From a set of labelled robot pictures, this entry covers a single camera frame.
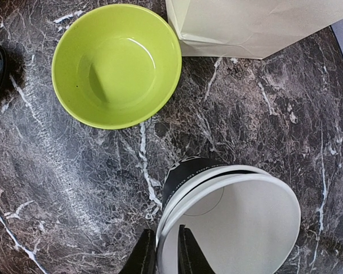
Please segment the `black paper cup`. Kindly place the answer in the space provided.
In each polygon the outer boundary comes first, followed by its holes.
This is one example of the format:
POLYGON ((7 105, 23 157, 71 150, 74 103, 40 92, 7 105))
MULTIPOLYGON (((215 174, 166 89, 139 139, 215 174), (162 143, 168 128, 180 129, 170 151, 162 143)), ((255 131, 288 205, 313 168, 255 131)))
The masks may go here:
POLYGON ((263 174, 225 175, 191 190, 174 207, 158 242, 158 270, 177 273, 177 238, 190 229, 215 273, 275 273, 298 238, 293 190, 263 174))

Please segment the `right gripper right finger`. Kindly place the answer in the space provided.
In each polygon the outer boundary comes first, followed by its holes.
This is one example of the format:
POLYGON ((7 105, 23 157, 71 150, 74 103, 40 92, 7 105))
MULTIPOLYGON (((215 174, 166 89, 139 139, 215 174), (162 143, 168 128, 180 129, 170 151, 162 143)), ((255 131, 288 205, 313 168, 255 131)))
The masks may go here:
POLYGON ((192 231, 185 225, 178 229, 178 273, 214 274, 192 231))

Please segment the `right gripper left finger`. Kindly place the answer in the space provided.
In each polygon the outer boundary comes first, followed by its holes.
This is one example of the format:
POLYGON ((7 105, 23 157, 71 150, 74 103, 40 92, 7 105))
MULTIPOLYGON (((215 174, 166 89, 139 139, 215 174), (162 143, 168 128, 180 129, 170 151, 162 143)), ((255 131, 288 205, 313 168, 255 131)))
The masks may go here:
POLYGON ((123 266, 122 273, 154 274, 155 261, 155 232, 145 229, 123 266))

